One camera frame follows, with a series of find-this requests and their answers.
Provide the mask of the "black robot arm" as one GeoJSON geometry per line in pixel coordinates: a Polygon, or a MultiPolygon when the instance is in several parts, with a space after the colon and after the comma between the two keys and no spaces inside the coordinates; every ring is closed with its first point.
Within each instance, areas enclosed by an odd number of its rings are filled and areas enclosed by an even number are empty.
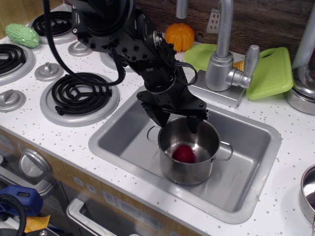
{"type": "Polygon", "coordinates": [[[72,27],[78,40],[91,49],[108,53],[120,73],[127,64],[144,80],[137,94],[147,115],[165,127],[171,114],[187,118],[197,132],[208,118],[206,104],[192,95],[176,51],[133,0],[73,0],[72,27]]]}

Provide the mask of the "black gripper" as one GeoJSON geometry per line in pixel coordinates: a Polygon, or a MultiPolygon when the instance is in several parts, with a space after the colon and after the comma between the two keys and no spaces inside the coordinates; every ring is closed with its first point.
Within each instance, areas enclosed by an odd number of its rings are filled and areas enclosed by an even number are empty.
{"type": "Polygon", "coordinates": [[[197,133],[199,124],[208,118],[207,105],[194,96],[186,85],[184,71],[175,71],[167,88],[145,86],[145,91],[137,94],[142,107],[151,120],[159,127],[165,127],[171,114],[186,116],[191,133],[197,133]]]}

